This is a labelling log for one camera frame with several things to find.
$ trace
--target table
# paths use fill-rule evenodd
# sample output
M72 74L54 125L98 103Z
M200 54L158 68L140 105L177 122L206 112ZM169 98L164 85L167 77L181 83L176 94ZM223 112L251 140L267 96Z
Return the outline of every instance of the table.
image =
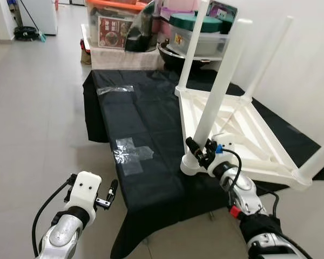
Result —
M187 87L209 91L215 76L211 70L193 71ZM154 152L151 159L139 161L141 169L130 174L116 163L127 214L112 248L113 259L126 257L161 228L227 205L227 196L215 178L187 176L179 169L184 146L174 95L178 80L179 75L169 71L94 70L83 85L89 140L109 142L115 151L118 139L132 138L136 147ZM108 86L133 86L134 91L98 94ZM231 84L227 93L242 95L243 90ZM256 100L253 105L298 167L319 148L264 105ZM315 179L324 180L324 169ZM271 190L286 188L260 184Z

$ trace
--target white plastic leg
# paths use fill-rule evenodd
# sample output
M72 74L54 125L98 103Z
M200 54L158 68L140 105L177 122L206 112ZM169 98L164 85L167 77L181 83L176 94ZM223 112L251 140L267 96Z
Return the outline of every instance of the white plastic leg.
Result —
M296 170L305 183L312 184L312 178L324 167L324 145L315 152L300 168Z
M221 67L217 73L210 96L194 135L194 141L200 146L201 149L203 149L210 134L211 128L215 122L221 102L228 89L229 83L231 82L235 68L237 67L239 58L244 49L245 38L251 24L252 21L250 20L239 19L237 21L235 30L231 33L231 41L226 50ZM190 151L183 156L180 168L181 171L187 175L195 175L197 172L200 172L198 162Z
M277 33L276 38L273 39L273 42L270 43L270 47L264 52L264 56L262 58L262 62L260 63L260 67L258 68L258 71L255 74L252 82L250 83L247 91L242 96L243 100L247 100L248 102L252 101L252 95L256 87L259 85L265 71L270 66L270 63L273 57L275 56L277 50L279 49L281 42L284 39L285 35L287 34L288 29L291 26L293 20L294 18L292 16L286 17L282 27Z
M185 58L183 71L181 72L179 84L176 87L176 89L178 91L186 90L188 76L190 75L190 70L191 70L195 50L197 48L197 43L198 43L198 39L199 39L199 35L200 35L201 26L203 25L203 21L204 21L204 17L206 16L208 5L209 5L209 0L201 0L200 8L198 11L197 19L195 20L190 44L187 49L187 55Z

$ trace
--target printed label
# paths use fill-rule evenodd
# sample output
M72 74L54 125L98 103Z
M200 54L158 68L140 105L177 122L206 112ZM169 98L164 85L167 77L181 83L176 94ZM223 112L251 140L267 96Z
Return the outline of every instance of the printed label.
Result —
M100 47L124 48L132 21L109 17L98 17L98 45Z
M227 12L226 11L224 11L222 9L218 9L217 10L217 18L224 19L224 18L226 18L226 16L227 16Z
M175 34L175 44L181 45L183 42L183 37L181 35L178 35L177 33Z

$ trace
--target white cabinet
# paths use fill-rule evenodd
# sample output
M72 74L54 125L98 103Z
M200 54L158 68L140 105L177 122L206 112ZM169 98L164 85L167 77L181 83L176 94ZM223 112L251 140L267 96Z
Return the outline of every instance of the white cabinet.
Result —
M72 4L84 5L84 0L72 0Z
M54 2L52 0L23 0L23 2L41 32L48 35L56 35L58 20ZM23 25L35 27L20 0L18 0L18 5Z

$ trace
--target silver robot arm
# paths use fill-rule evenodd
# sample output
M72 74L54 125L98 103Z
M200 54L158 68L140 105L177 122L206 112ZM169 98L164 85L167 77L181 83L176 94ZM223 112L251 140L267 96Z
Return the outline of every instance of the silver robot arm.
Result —
M206 143L206 153L200 150L192 138L187 138L186 144L199 165L203 166L211 177L216 177L221 188L228 194L229 212L240 220L240 230L247 243L249 259L311 258L282 233L280 220L268 214L257 196L255 183L239 174L241 159L233 149L224 149L217 145L216 137ZM239 166L230 163L233 154L237 156Z
M109 209L116 194L118 181L114 180L106 200L98 197L101 177L80 172L65 198L65 210L58 212L52 226L42 237L38 259L68 259L75 253L82 231L92 224L97 207Z

